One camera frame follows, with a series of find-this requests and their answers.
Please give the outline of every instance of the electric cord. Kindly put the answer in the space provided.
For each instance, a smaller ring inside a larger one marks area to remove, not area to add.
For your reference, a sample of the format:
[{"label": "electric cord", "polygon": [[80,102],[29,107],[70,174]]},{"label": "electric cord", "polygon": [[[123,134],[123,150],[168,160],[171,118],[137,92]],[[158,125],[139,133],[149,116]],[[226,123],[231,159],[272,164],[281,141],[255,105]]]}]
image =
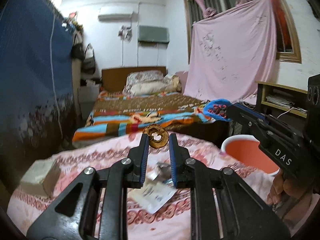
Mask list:
[{"label": "electric cord", "polygon": [[59,124],[59,128],[60,128],[61,139],[62,139],[63,138],[63,134],[62,134],[62,127],[61,127],[61,123],[60,123],[60,109],[59,109],[56,89],[55,89],[55,85],[54,85],[53,62],[52,62],[52,37],[53,37],[55,20],[56,20],[56,16],[53,15],[52,31],[51,31],[51,36],[50,36],[50,66],[51,66],[52,88],[53,88],[54,100],[55,100],[57,111],[58,111],[58,124]]},{"label": "electric cord", "polygon": [[157,55],[157,66],[158,66],[158,61],[159,61],[159,43],[157,43],[157,47],[158,47],[158,55]]},{"label": "electric cord", "polygon": [[[140,4],[141,4],[141,2],[138,3],[137,31],[138,31],[138,28],[139,28]],[[138,39],[137,39],[137,67],[139,67],[139,41],[138,41]]]},{"label": "electric cord", "polygon": [[290,112],[293,109],[299,110],[298,108],[292,107],[288,111],[286,111],[285,113],[282,113],[281,115],[286,114],[286,113]]},{"label": "electric cord", "polygon": [[5,8],[7,7],[8,2],[9,2],[9,0],[7,0],[6,4],[4,5],[4,7],[3,7],[3,9],[2,9],[2,12],[1,12],[1,15],[0,15],[0,22],[1,22],[1,19],[2,19],[3,13],[4,13],[4,10],[5,10]]},{"label": "electric cord", "polygon": [[124,39],[122,39],[122,59],[121,59],[121,66],[123,66],[123,40],[124,40]]}]

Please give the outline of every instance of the cushion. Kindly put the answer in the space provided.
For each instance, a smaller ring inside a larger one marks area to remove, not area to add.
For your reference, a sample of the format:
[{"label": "cushion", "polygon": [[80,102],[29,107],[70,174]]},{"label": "cushion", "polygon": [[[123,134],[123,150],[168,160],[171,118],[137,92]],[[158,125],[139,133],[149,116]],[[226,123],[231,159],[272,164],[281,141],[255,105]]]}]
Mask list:
[{"label": "cushion", "polygon": [[123,94],[126,96],[140,96],[177,91],[181,91],[179,77],[175,75],[166,75],[162,81],[140,82],[133,85],[126,85]]},{"label": "cushion", "polygon": [[163,80],[163,73],[160,70],[148,70],[130,73],[127,77],[127,86],[141,82]]}]

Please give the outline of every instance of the tissue box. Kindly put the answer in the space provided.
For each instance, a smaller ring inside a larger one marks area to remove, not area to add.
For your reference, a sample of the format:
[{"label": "tissue box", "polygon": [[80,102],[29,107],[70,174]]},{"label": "tissue box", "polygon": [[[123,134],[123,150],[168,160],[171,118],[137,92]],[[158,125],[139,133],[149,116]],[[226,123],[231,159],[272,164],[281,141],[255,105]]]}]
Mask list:
[{"label": "tissue box", "polygon": [[59,175],[60,168],[56,160],[37,160],[23,175],[20,186],[30,195],[49,198],[52,196]]}]

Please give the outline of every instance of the colorful striped blanket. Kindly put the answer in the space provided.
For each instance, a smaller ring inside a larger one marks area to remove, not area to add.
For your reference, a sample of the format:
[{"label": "colorful striped blanket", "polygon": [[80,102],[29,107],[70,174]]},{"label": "colorful striped blanket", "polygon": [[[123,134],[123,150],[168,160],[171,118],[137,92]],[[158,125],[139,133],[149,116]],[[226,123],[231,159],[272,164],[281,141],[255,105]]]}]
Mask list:
[{"label": "colorful striped blanket", "polygon": [[98,96],[86,126],[76,130],[72,141],[130,134],[143,131],[151,123],[167,130],[194,122],[210,123],[214,120],[202,113],[206,103],[177,92],[130,98],[120,93],[103,91]]}]

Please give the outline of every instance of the handbag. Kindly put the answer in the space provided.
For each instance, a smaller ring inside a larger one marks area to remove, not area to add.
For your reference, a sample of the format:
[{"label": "handbag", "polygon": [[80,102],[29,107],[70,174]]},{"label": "handbag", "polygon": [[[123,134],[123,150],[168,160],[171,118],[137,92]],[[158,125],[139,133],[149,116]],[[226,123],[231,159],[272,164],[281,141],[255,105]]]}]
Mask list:
[{"label": "handbag", "polygon": [[78,58],[79,60],[84,60],[84,57],[85,57],[85,53],[83,51],[83,48],[82,48],[82,43],[76,43],[76,37],[77,37],[77,34],[75,35],[75,39],[73,41],[73,46],[72,46],[72,49],[71,49],[71,57],[72,58]]},{"label": "handbag", "polygon": [[[91,52],[89,58],[86,58],[87,52]],[[81,72],[92,75],[95,73],[95,71],[96,71],[96,60],[94,57],[93,47],[91,43],[89,43],[84,53],[84,60],[82,63]]]}]

